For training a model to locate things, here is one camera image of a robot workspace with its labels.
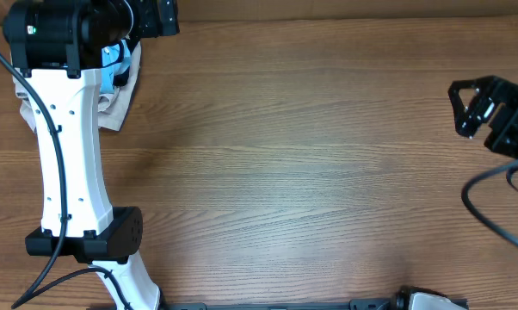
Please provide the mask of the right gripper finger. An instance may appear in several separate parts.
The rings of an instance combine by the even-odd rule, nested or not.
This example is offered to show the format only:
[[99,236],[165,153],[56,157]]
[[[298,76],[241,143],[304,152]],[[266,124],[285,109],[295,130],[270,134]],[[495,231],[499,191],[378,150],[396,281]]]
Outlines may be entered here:
[[458,135],[472,138],[478,129],[489,121],[496,109],[494,100],[487,96],[475,96],[466,106],[458,96],[454,99],[454,122]]
[[500,85],[502,79],[496,76],[479,77],[473,80],[459,80],[451,83],[448,89],[448,96],[453,109],[454,117],[454,99],[458,96],[464,105],[468,105],[475,96],[487,96],[493,99],[496,88]]

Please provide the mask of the light blue printed t-shirt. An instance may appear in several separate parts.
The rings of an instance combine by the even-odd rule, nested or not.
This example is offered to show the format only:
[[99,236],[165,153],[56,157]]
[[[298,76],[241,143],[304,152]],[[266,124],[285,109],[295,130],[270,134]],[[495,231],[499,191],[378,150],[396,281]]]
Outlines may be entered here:
[[102,84],[101,94],[114,94],[113,77],[116,63],[120,60],[119,50],[122,47],[120,42],[102,49]]

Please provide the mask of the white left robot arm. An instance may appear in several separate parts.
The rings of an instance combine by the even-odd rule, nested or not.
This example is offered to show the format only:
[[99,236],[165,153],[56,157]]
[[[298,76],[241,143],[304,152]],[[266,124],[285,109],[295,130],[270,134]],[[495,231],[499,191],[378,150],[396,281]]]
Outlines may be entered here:
[[5,61],[28,91],[44,205],[27,253],[72,256],[97,274],[118,309],[164,309],[139,254],[139,208],[115,207],[103,181],[98,133],[102,50],[179,31],[174,1],[17,1],[3,21]]

